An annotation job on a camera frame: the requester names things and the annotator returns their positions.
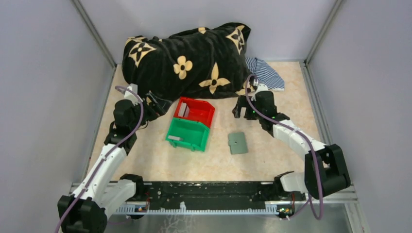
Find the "sage green card holder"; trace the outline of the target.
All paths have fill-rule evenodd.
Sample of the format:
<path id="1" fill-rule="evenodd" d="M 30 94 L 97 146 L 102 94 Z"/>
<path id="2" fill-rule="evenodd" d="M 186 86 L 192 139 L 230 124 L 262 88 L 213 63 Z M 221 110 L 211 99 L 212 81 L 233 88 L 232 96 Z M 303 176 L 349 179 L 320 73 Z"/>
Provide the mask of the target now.
<path id="1" fill-rule="evenodd" d="M 248 153 L 248 147 L 244 132 L 230 133 L 228 135 L 228 145 L 230 153 L 232 155 Z"/>

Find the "red plastic bin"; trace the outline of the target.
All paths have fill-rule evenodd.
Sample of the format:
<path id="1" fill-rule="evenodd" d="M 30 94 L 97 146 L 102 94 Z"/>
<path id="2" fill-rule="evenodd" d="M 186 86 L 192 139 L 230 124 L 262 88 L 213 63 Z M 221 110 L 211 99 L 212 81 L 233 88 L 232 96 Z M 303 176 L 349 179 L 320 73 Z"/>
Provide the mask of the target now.
<path id="1" fill-rule="evenodd" d="M 188 113 L 180 114 L 179 112 L 181 106 L 186 107 L 185 112 Z M 214 113 L 215 107 L 208 101 L 180 97 L 173 117 L 195 122 L 201 122 L 208 128 L 211 128 Z"/>

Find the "green plastic bin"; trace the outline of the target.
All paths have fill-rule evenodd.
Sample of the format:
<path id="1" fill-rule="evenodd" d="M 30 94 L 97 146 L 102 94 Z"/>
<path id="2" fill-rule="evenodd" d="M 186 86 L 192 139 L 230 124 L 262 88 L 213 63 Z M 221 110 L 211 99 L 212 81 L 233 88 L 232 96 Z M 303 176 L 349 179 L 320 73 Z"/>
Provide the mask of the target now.
<path id="1" fill-rule="evenodd" d="M 210 129 L 201 122 L 173 118 L 166 134 L 166 140 L 174 147 L 205 152 Z M 183 138 L 182 141 L 168 140 L 168 135 Z"/>

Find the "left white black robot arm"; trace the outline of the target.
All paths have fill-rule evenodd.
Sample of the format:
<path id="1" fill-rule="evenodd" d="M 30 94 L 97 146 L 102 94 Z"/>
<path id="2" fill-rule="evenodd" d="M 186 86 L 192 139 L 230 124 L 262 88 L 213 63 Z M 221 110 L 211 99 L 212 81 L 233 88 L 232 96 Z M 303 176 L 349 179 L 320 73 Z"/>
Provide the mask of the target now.
<path id="1" fill-rule="evenodd" d="M 108 188 L 114 172 L 137 140 L 141 125 L 167 113 L 172 104 L 152 93 L 141 99 L 131 93 L 116 102 L 109 133 L 96 163 L 72 192 L 58 201 L 57 233 L 102 233 L 115 211 L 129 198 L 139 201 L 146 188 L 141 176 L 126 174 Z"/>

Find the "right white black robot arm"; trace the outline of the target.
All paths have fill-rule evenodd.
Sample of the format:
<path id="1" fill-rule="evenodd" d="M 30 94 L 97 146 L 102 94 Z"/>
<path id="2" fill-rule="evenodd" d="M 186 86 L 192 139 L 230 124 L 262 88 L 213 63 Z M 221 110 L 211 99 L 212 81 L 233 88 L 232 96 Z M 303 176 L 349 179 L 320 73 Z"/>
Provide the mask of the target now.
<path id="1" fill-rule="evenodd" d="M 274 178 L 274 195 L 286 200 L 292 192 L 320 198 L 351 185 L 343 150 L 336 144 L 327 145 L 298 128 L 286 114 L 278 112 L 274 95 L 261 91 L 252 97 L 239 96 L 232 113 L 235 118 L 258 120 L 262 129 L 284 142 L 304 161 L 304 171 L 289 171 Z"/>

